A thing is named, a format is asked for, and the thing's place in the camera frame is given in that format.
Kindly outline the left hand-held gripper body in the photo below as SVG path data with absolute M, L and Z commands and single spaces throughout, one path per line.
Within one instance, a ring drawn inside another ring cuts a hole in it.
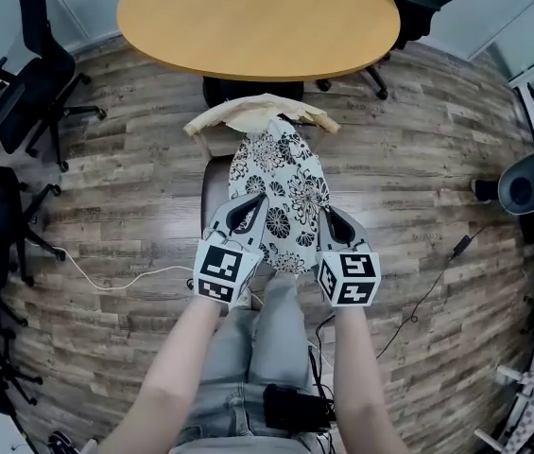
M 195 295 L 236 306 L 263 260 L 260 249 L 245 247 L 216 229 L 206 229 L 193 269 Z

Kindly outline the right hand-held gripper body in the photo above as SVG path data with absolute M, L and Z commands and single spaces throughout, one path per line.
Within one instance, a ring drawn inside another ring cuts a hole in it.
M 318 253 L 317 282 L 332 307 L 370 306 L 380 286 L 379 254 L 366 242 Z

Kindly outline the pale wooden chair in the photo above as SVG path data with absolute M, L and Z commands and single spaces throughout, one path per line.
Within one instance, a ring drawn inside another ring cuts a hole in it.
M 302 123 L 293 120 L 291 121 L 300 125 L 318 127 L 315 124 Z M 206 138 L 203 135 L 203 131 L 205 129 L 203 129 L 200 134 L 197 134 L 193 137 L 190 136 L 196 142 L 196 144 L 199 145 L 201 154 L 207 161 L 201 191 L 200 221 L 202 227 L 206 227 L 209 224 L 210 218 L 212 217 L 216 208 L 229 199 L 229 170 L 233 161 L 233 156 L 231 154 L 222 156 L 214 156 L 212 154 Z

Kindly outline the floral round cushion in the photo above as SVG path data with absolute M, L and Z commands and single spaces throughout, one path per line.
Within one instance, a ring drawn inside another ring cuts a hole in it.
M 268 198 L 260 250 L 276 271 L 308 272 L 317 264 L 319 211 L 330 191 L 319 157 L 294 126 L 277 116 L 260 133 L 248 133 L 234 154 L 229 197 L 264 193 Z

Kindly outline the person's right forearm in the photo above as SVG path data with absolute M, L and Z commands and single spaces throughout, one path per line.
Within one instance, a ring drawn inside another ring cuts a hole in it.
M 336 423 L 347 454 L 410 454 L 388 415 L 364 309 L 339 308 L 335 334 Z

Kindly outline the person's left forearm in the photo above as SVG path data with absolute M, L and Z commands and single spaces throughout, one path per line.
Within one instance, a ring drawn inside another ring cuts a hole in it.
M 113 434 L 114 450 L 163 454 L 180 433 L 198 391 L 220 305 L 195 297 L 149 368 L 137 400 Z

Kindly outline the person's grey jeans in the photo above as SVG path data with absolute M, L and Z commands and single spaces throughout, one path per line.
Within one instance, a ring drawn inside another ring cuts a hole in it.
M 199 439 L 266 436 L 294 439 L 312 451 L 314 434 L 268 428 L 263 408 L 269 384 L 313 392 L 308 347 L 296 277 L 278 272 L 266 286 L 260 310 L 232 308 L 214 334 L 194 405 L 174 447 Z

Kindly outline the black waist pouch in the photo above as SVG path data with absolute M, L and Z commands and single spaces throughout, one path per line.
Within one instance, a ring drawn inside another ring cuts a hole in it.
M 289 433 L 322 433 L 336 420 L 334 410 L 327 399 L 275 384 L 269 384 L 265 388 L 263 408 L 268 428 Z

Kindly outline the person's grey shirt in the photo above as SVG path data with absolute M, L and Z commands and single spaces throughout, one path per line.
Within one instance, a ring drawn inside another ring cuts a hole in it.
M 174 447 L 170 454 L 313 454 L 294 439 L 266 436 L 208 438 Z

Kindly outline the grey black machine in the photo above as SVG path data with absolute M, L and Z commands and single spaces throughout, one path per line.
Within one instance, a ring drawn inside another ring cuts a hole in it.
M 473 179 L 471 189 L 479 201 L 498 201 L 514 216 L 534 213 L 534 152 L 508 167 L 496 180 Z

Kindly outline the oval wooden table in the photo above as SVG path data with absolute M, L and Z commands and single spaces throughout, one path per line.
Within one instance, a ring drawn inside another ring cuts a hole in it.
M 212 107 L 299 100 L 308 82 L 379 61 L 400 33 L 393 0 L 120 0 L 117 23 L 138 51 L 201 76 Z

